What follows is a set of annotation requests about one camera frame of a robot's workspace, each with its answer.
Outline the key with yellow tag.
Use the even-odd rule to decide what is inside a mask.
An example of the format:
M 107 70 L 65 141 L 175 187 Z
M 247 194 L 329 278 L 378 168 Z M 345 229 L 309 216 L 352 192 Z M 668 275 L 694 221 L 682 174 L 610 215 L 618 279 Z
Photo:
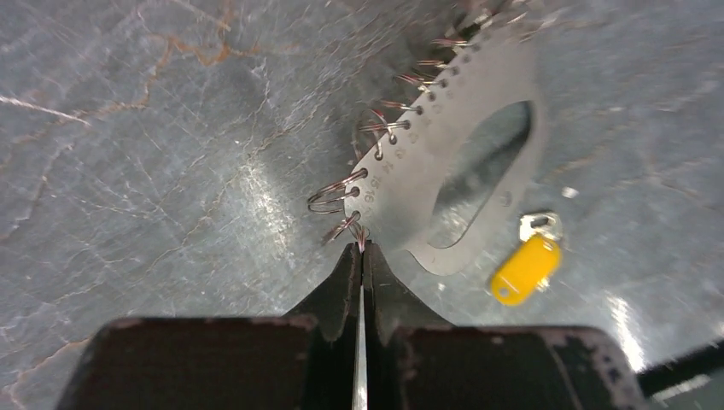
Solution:
M 563 259 L 563 224 L 554 212 L 525 214 L 519 219 L 519 247 L 490 278 L 497 302 L 517 306 L 547 287 Z

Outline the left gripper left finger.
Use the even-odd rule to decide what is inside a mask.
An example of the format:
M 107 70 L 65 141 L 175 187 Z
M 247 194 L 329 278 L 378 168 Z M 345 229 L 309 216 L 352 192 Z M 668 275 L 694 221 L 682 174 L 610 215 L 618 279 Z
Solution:
M 349 409 L 361 255 L 349 244 L 289 312 L 125 317 L 90 340 L 60 409 Z

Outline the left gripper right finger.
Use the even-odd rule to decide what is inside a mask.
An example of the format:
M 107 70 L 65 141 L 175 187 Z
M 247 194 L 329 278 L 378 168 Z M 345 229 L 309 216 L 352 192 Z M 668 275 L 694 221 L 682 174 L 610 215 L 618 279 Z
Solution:
M 454 325 L 363 256 L 371 409 L 643 409 L 615 341 L 580 325 Z

